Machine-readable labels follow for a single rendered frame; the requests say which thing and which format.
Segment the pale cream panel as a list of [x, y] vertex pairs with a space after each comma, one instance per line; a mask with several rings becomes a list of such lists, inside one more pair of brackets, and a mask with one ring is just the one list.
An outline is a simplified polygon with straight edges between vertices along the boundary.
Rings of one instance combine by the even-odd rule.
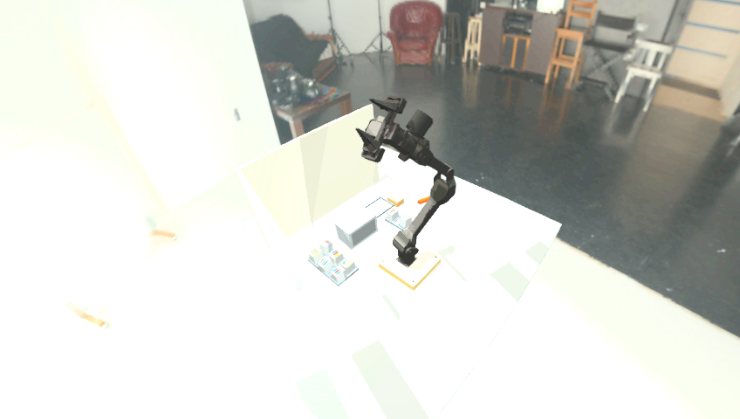
[[362, 107], [235, 169], [269, 249], [380, 180], [355, 130], [371, 119]]

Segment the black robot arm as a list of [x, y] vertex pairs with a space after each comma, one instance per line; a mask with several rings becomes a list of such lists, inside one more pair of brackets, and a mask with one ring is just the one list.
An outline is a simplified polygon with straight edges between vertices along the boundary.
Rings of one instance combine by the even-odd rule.
[[[385, 119], [382, 116], [378, 116], [377, 119], [371, 119], [365, 129], [365, 133], [370, 134], [375, 139]], [[423, 208], [409, 227], [403, 231], [399, 230], [392, 242], [393, 247], [398, 251], [396, 261], [403, 264], [406, 268], [417, 259], [415, 254], [418, 253], [419, 249], [415, 246], [420, 232], [438, 208], [444, 203], [447, 203], [456, 193], [455, 170], [448, 164], [435, 158], [434, 153], [430, 150], [429, 141], [424, 137], [424, 134], [433, 123], [433, 119], [430, 116], [417, 109], [406, 125], [406, 128], [410, 132], [408, 134], [408, 140], [402, 148], [397, 149], [400, 151], [397, 158], [401, 161], [407, 162], [411, 160], [419, 166], [428, 166], [437, 171], [434, 177], [434, 184], [429, 192], [429, 199], [425, 202]], [[446, 177], [446, 181], [442, 179], [442, 175]]]

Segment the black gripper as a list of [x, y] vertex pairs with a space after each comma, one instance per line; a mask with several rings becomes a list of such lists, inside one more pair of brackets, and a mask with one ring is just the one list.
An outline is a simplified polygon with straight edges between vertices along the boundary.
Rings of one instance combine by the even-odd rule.
[[382, 122], [379, 132], [375, 139], [370, 134], [355, 128], [363, 141], [361, 156], [370, 161], [380, 162], [386, 149], [380, 148], [383, 141], [393, 148], [402, 148], [408, 140], [408, 131], [399, 127], [398, 123], [393, 120], [397, 113], [402, 113], [406, 100], [403, 96], [387, 96], [385, 100], [370, 99], [380, 109], [388, 111], [385, 121]]

